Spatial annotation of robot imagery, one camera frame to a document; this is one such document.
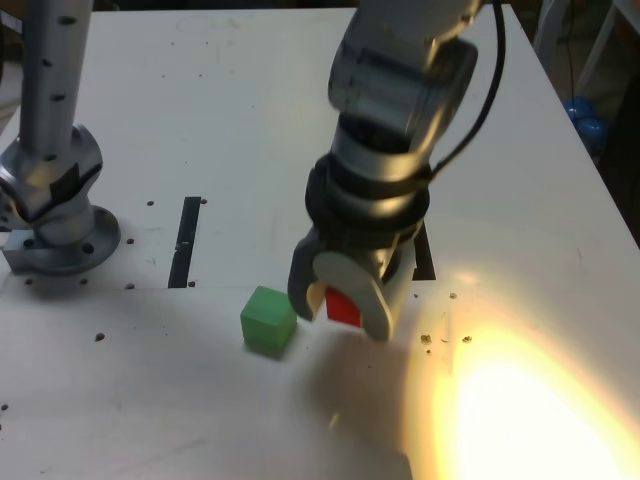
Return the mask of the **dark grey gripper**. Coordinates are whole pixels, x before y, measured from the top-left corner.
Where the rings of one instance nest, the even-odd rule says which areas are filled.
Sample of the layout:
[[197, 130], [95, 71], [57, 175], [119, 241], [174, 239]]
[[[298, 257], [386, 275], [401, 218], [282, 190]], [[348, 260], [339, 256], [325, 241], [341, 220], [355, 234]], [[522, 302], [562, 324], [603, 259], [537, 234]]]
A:
[[[312, 322], [325, 299], [330, 320], [359, 327], [373, 340], [389, 341], [409, 295], [416, 262], [415, 248], [406, 242], [418, 233], [418, 224], [374, 231], [318, 223], [317, 230], [310, 230], [293, 252], [287, 295], [294, 311]], [[399, 262], [384, 281], [369, 272], [364, 262], [342, 253], [321, 253], [323, 243], [342, 252], [395, 251], [406, 244], [396, 250]]]

